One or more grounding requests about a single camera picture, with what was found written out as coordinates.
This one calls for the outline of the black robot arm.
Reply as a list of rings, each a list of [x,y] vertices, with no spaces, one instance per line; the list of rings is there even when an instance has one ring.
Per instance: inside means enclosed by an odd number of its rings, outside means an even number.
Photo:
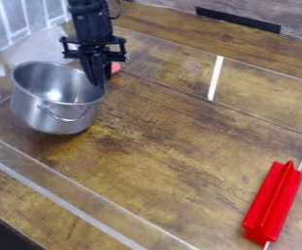
[[[127,40],[113,33],[111,21],[122,12],[110,15],[107,0],[67,1],[77,35],[59,39],[63,56],[79,60],[91,84],[103,86],[111,78],[111,63],[130,59]]]

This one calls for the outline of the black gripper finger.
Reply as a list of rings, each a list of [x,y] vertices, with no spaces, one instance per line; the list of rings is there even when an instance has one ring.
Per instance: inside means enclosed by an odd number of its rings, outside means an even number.
[[[111,61],[105,54],[98,55],[98,85],[103,86],[111,78]]]
[[[94,54],[82,54],[81,55],[81,63],[87,75],[87,78],[94,86],[98,86],[98,56]]]

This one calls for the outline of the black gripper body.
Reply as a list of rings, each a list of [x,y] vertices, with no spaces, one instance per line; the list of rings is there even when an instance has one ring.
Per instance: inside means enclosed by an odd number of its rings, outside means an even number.
[[[123,37],[113,36],[109,41],[82,43],[77,36],[62,36],[59,42],[66,59],[79,59],[94,54],[105,55],[111,62],[126,62],[130,59],[130,53],[126,51],[127,40]]]

